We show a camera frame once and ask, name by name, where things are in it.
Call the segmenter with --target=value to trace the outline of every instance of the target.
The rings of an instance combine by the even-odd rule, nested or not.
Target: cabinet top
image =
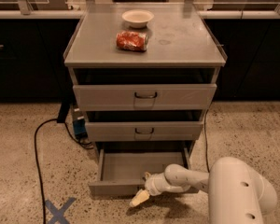
[[[133,29],[122,19],[131,9],[154,14],[144,29]],[[136,31],[148,36],[147,51],[118,49],[116,35]],[[191,4],[92,5],[66,52],[65,65],[74,67],[223,66],[220,53]]]

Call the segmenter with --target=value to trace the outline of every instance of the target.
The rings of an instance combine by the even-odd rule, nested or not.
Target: red package
[[[116,37],[116,44],[120,49],[146,51],[147,43],[148,37],[144,33],[124,31],[118,33]]]

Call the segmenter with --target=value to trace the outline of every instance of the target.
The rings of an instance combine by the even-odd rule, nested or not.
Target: open drawer
[[[190,142],[96,143],[100,158],[91,196],[134,195],[144,187],[145,172],[162,173],[172,163],[189,168]]]
[[[216,84],[75,85],[80,110],[206,109]]]

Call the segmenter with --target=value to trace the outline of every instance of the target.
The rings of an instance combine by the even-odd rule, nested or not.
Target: blue tape mark
[[[54,224],[59,221],[60,224],[69,224],[69,221],[63,216],[69,206],[76,200],[76,198],[69,198],[61,209],[57,209],[50,200],[46,200],[46,207],[53,214],[53,218],[48,224]]]

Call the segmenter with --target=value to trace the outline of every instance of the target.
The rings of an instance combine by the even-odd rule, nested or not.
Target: drawer handle
[[[138,99],[155,99],[157,98],[158,93],[155,92],[155,94],[153,95],[138,95],[137,92],[134,93],[134,97],[138,98]]]
[[[137,128],[134,129],[134,132],[137,134],[153,134],[155,132],[154,128],[151,128],[150,132],[139,132]]]

